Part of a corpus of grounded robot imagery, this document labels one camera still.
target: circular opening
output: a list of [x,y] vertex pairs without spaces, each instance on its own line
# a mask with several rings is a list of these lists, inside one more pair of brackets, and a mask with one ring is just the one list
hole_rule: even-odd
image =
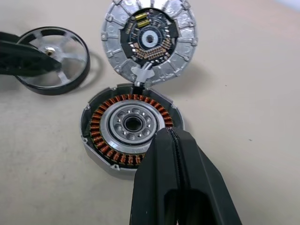
[[125,121],[124,125],[127,130],[132,131],[132,132],[139,131],[143,126],[142,121],[137,117],[128,118]]
[[152,35],[148,35],[146,39],[148,43],[152,43],[154,41],[154,37]]

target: copper winding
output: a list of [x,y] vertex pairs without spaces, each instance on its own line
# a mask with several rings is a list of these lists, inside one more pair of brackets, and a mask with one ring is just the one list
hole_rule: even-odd
[[129,157],[128,157],[128,164],[129,164],[129,165],[132,165],[132,164],[133,164],[133,157],[132,157],[132,156],[129,156]]
[[135,163],[138,164],[138,165],[141,163],[141,158],[140,158],[140,156],[136,156],[136,157],[135,157]]
[[117,150],[112,149],[102,138],[100,133],[100,120],[103,113],[110,107],[111,105],[125,100],[136,100],[136,101],[143,101],[145,103],[148,103],[155,107],[160,114],[163,116],[165,121],[166,127],[172,127],[173,126],[173,120],[169,114],[169,112],[157,101],[154,99],[151,99],[149,97],[143,96],[143,95],[130,95],[130,94],[124,94],[120,96],[115,96],[113,98],[110,98],[109,100],[105,101],[101,106],[99,106],[98,109],[94,111],[94,114],[92,115],[92,120],[90,122],[90,136],[93,140],[93,143],[95,147],[99,150],[101,154],[106,156],[107,158],[111,159],[112,161],[128,165],[128,166],[135,166],[139,165],[143,158],[145,157],[145,154],[141,155],[126,155],[118,152]]
[[110,149],[110,147],[107,145],[107,146],[101,148],[100,152],[102,152],[103,154],[105,154],[109,149]]
[[113,160],[114,160],[115,162],[117,162],[118,159],[119,159],[119,157],[120,157],[120,153],[117,152],[117,153],[113,156]]
[[121,159],[120,159],[120,163],[125,164],[126,162],[126,155],[122,155]]
[[115,153],[115,150],[111,149],[105,156],[110,158],[114,153]]

